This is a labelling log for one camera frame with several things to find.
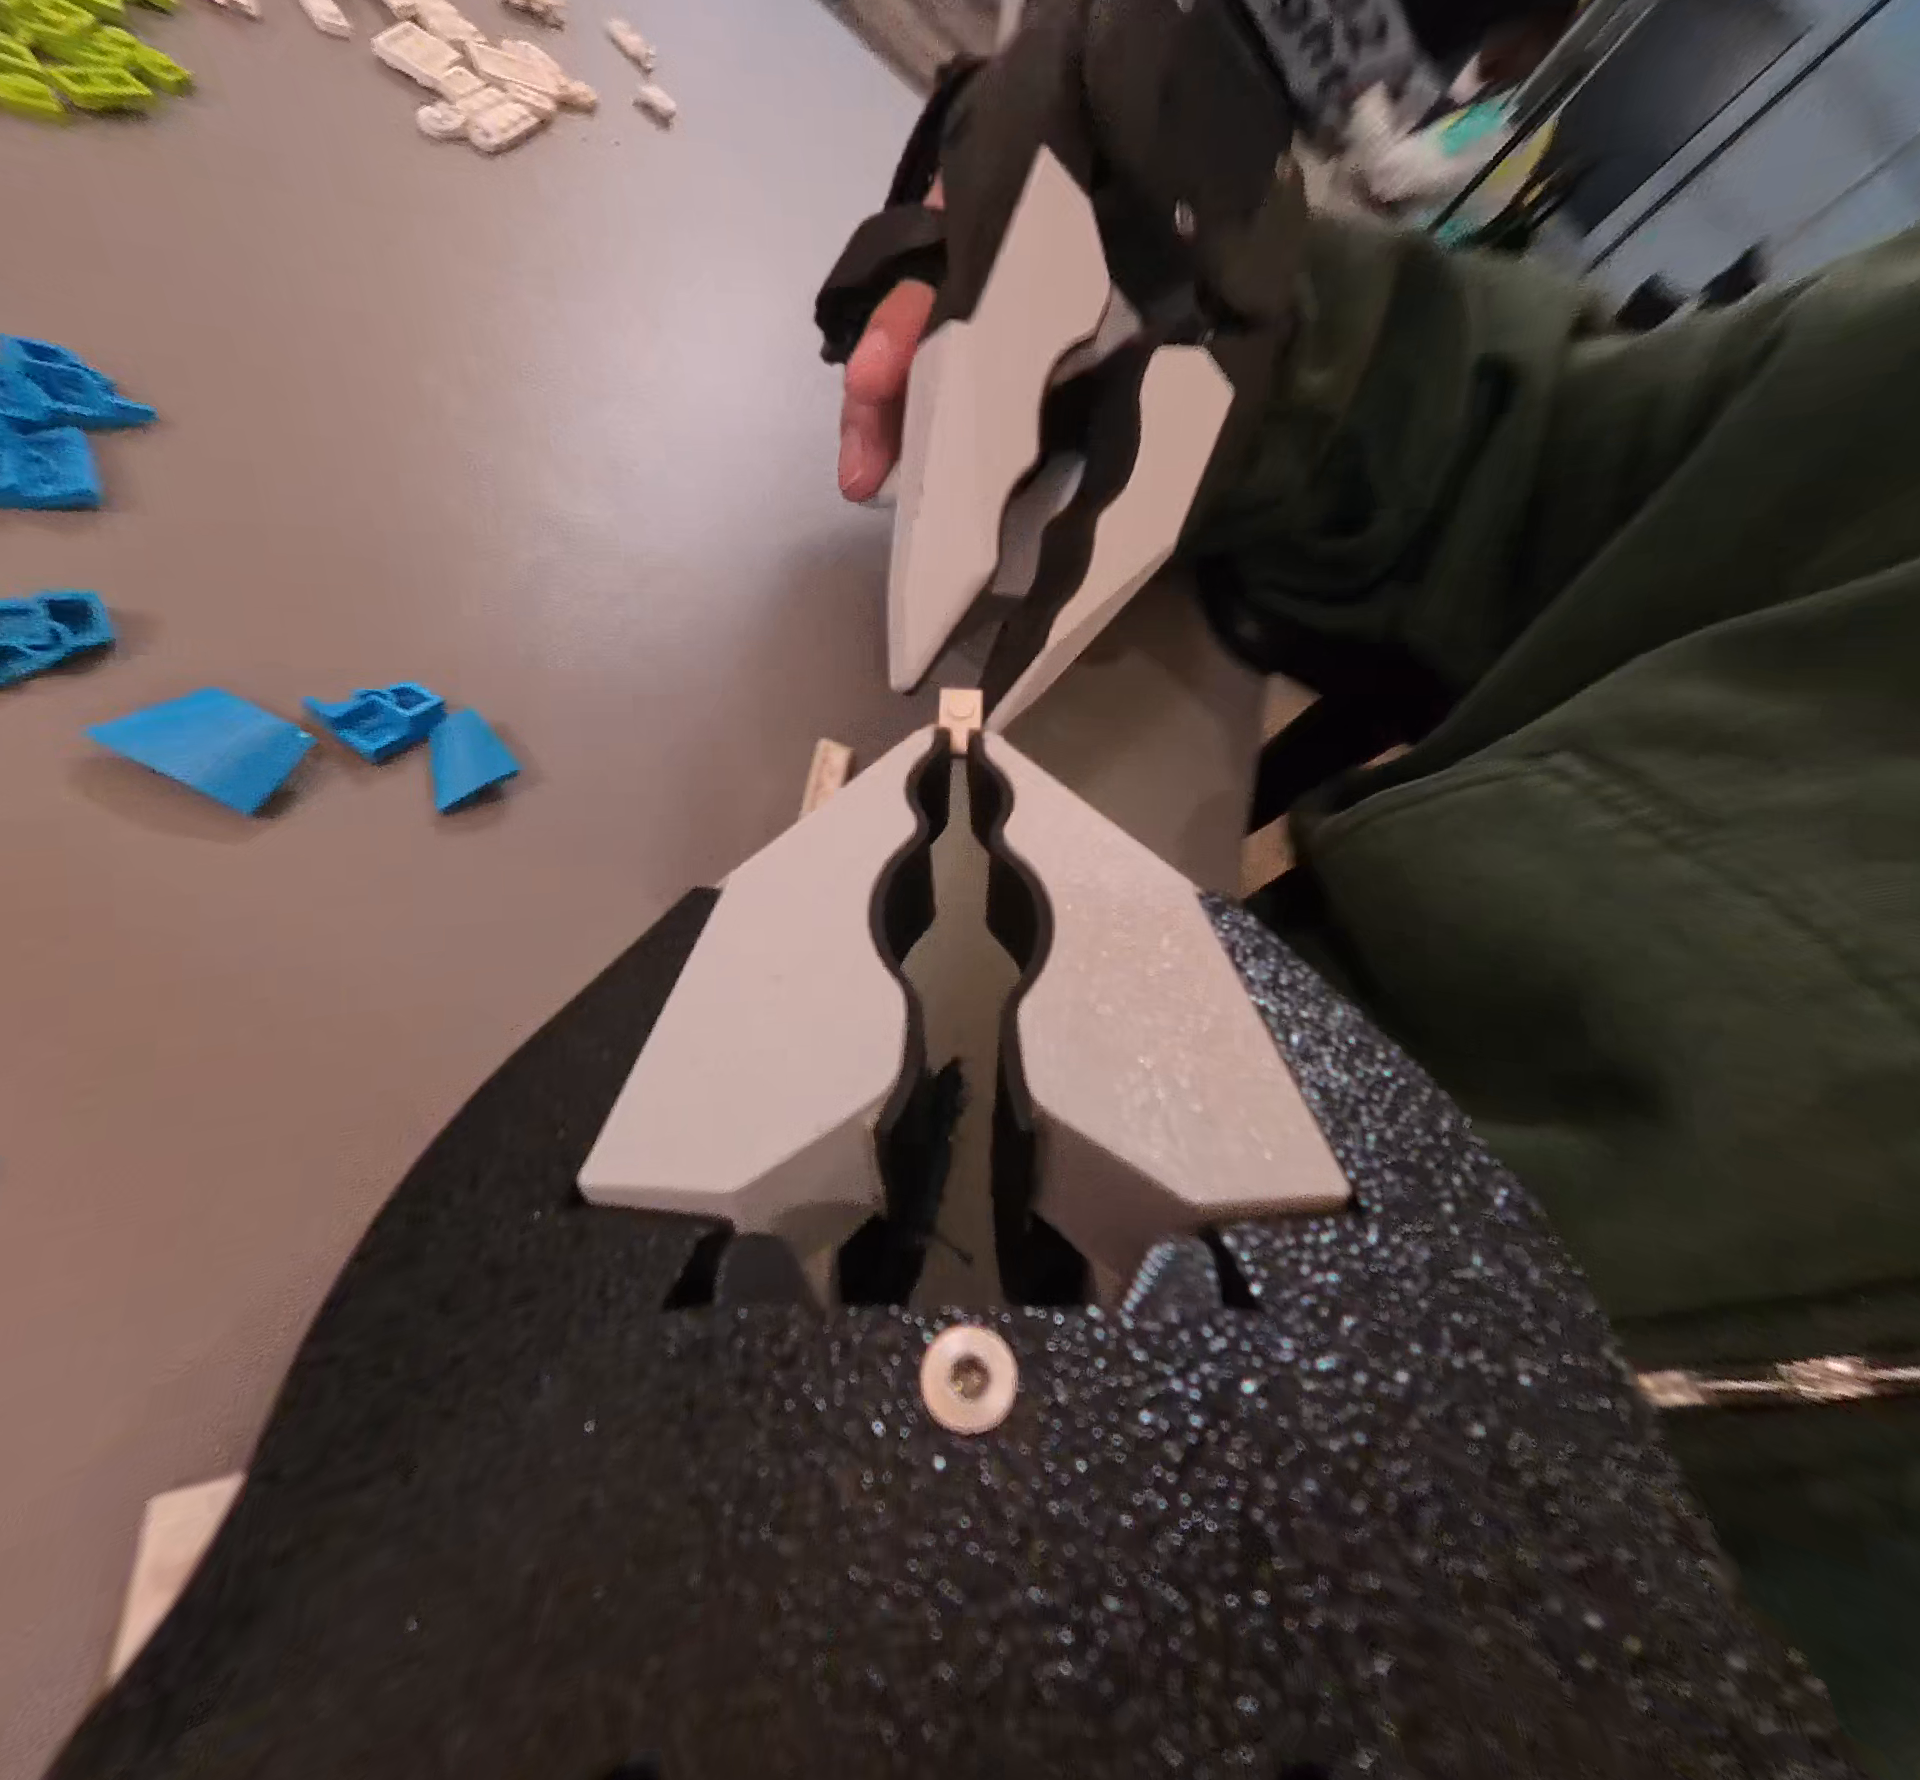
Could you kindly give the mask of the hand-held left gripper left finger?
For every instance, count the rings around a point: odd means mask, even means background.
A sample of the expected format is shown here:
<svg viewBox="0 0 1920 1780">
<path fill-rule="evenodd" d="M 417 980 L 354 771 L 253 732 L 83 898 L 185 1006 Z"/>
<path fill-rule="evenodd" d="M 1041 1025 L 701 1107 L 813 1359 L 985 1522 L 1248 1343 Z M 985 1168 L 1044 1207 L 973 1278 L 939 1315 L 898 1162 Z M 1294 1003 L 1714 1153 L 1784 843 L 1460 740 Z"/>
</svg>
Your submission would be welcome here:
<svg viewBox="0 0 1920 1780">
<path fill-rule="evenodd" d="M 910 1298 L 962 1110 L 905 976 L 949 813 L 952 737 L 926 727 L 732 870 L 590 1145 L 583 1203 L 774 1237 L 840 1304 Z"/>
</svg>

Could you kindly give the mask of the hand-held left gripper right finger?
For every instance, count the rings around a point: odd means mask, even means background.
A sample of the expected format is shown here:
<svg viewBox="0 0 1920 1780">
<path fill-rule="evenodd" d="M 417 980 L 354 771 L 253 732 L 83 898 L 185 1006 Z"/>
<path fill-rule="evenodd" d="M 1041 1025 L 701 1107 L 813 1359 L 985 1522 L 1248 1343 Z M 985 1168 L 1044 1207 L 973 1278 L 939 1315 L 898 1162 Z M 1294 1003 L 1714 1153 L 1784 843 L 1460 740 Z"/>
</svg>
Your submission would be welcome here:
<svg viewBox="0 0 1920 1780">
<path fill-rule="evenodd" d="M 1106 1298 L 1168 1239 L 1348 1207 L 1199 888 L 998 734 L 969 745 L 969 799 L 1017 969 L 991 1116 L 1004 1295 Z"/>
</svg>

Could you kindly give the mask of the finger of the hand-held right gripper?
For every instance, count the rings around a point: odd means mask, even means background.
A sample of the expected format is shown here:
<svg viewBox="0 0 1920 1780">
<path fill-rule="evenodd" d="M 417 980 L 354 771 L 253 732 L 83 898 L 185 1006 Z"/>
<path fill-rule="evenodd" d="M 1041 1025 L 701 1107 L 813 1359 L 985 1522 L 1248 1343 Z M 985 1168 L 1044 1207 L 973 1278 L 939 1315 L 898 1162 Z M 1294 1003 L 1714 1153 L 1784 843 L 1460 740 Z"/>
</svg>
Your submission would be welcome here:
<svg viewBox="0 0 1920 1780">
<path fill-rule="evenodd" d="M 1098 372 L 1083 470 L 1038 542 L 1038 573 L 998 633 L 982 726 L 1007 732 L 1164 567 L 1234 389 L 1205 346 L 1125 346 Z"/>
<path fill-rule="evenodd" d="M 934 677 L 979 609 L 1064 600 L 1044 581 L 1044 534 L 1069 482 L 1047 473 L 1044 402 L 1140 339 L 1116 295 L 1092 201 L 1059 152 L 1038 148 L 969 314 L 920 340 L 905 395 L 887 567 L 887 681 Z"/>
</svg>

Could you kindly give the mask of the person's right forearm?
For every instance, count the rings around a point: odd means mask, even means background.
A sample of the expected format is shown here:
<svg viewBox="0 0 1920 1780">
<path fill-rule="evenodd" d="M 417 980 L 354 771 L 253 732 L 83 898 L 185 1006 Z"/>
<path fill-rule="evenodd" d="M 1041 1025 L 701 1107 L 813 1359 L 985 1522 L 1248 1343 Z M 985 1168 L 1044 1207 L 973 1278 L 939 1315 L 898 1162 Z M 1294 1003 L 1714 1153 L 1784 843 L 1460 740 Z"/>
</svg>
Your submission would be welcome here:
<svg viewBox="0 0 1920 1780">
<path fill-rule="evenodd" d="M 1803 667 L 1916 687 L 1916 230 L 1628 331 L 1537 259 L 1307 223 L 1294 327 L 1190 551 L 1261 671 L 1365 706 L 1297 833 L 1635 662 L 1835 609 Z"/>
</svg>

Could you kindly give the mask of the pile of blue lego pieces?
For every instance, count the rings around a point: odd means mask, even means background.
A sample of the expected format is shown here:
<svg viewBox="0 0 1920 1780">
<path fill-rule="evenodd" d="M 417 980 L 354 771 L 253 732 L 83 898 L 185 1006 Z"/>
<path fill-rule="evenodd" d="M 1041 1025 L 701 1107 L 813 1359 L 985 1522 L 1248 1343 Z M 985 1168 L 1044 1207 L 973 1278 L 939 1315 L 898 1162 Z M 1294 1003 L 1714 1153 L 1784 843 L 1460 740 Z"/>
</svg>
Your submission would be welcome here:
<svg viewBox="0 0 1920 1780">
<path fill-rule="evenodd" d="M 6 511 L 97 509 L 103 493 L 88 440 L 154 421 L 148 402 L 129 399 L 77 352 L 2 334 Z M 38 590 L 2 599 L 2 687 L 97 662 L 112 648 L 116 620 L 97 591 Z M 457 708 L 420 681 L 359 687 L 341 700 L 311 697 L 302 710 L 308 726 L 224 687 L 195 687 L 109 717 L 87 737 L 109 756 L 246 817 L 276 802 L 321 737 L 373 766 L 424 752 L 440 814 L 493 799 L 522 771 L 480 710 Z"/>
</svg>

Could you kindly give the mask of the pile of lime lego pieces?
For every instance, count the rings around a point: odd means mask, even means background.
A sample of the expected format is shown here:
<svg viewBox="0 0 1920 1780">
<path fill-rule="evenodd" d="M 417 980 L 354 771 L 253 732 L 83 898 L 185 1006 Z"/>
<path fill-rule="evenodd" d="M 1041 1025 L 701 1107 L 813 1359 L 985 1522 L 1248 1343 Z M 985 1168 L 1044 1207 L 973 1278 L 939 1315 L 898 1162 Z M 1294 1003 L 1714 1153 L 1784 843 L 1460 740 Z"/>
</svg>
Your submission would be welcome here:
<svg viewBox="0 0 1920 1780">
<path fill-rule="evenodd" d="M 2 112 L 35 123 L 143 115 L 188 94 L 188 67 L 132 29 L 180 0 L 2 0 Z"/>
</svg>

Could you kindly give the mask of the person's right hand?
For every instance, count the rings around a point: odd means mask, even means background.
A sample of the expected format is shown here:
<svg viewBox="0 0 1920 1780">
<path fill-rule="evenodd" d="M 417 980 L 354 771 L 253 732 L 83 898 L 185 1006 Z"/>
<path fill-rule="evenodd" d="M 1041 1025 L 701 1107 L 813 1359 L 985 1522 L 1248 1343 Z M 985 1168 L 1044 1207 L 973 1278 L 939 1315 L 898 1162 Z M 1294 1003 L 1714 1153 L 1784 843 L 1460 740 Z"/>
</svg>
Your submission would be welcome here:
<svg viewBox="0 0 1920 1780">
<path fill-rule="evenodd" d="M 834 486 L 846 503 L 871 503 L 897 470 L 910 366 L 937 289 L 897 284 L 872 310 L 845 363 Z"/>
</svg>

